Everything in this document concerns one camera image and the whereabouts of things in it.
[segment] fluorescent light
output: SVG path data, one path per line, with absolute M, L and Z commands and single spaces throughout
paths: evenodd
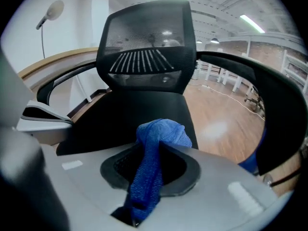
M 265 31 L 262 29 L 262 28 L 260 28 L 260 26 L 257 24 L 257 23 L 255 23 L 252 19 L 250 19 L 248 16 L 246 16 L 246 15 L 241 15 L 240 16 L 243 20 L 245 20 L 247 23 L 249 23 L 250 25 L 252 25 L 259 33 L 265 33 Z
M 165 32 L 163 32 L 163 34 L 164 34 L 164 35 L 171 35 L 171 34 L 172 34 L 172 32 L 165 31 Z
M 212 38 L 211 43 L 219 44 L 219 41 L 217 38 Z

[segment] wooden panel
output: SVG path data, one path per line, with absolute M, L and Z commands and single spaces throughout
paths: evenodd
M 33 90 L 43 85 L 52 77 L 59 76 L 61 73 L 72 69 L 85 61 L 92 62 L 96 59 L 96 52 L 86 52 L 77 55 L 68 56 L 57 61 L 53 61 L 23 78 L 25 85 Z
M 66 58 L 66 57 L 82 54 L 82 53 L 95 52 L 97 50 L 98 50 L 98 47 L 92 47 L 92 48 L 82 48 L 82 49 L 62 52 L 60 54 L 56 54 L 56 55 L 47 57 L 47 58 L 45 58 L 41 61 L 38 61 L 38 62 L 26 67 L 25 69 L 23 69 L 22 71 L 20 71 L 18 73 L 18 76 L 23 79 L 26 76 L 30 75 L 31 73 L 39 70 L 40 68 L 43 68 L 46 65 L 49 65 L 49 64 L 51 64 L 55 61 L 61 60 L 61 59 Z

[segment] ceiling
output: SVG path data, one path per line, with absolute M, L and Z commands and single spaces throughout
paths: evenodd
M 113 0 L 128 7 L 147 0 Z M 212 38 L 258 34 L 244 20 L 245 14 L 266 33 L 298 35 L 291 17 L 279 0 L 189 0 L 196 39 L 206 42 Z

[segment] black armrest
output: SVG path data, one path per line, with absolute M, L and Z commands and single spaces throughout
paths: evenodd
M 265 108 L 265 135 L 256 156 L 260 175 L 294 155 L 308 126 L 305 98 L 286 76 L 260 62 L 231 54 L 199 51 L 197 60 L 220 66 L 247 80 L 258 90 Z
M 73 66 L 71 69 L 53 77 L 46 84 L 41 86 L 37 92 L 37 101 L 49 105 L 49 98 L 52 90 L 63 83 L 64 81 L 74 77 L 82 72 L 96 67 L 96 60 L 88 60 L 78 65 Z

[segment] white sticker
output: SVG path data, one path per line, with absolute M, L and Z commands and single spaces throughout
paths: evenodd
M 241 185 L 240 182 L 235 181 L 228 185 L 229 193 L 239 204 L 242 211 L 251 217 L 255 217 L 264 211 L 264 208 L 257 202 L 257 200 Z
M 83 165 L 83 163 L 79 160 L 77 161 L 72 161 L 72 162 L 67 162 L 67 163 L 62 163 L 62 167 L 64 168 L 64 170 L 69 170 L 72 168 L 76 168 Z

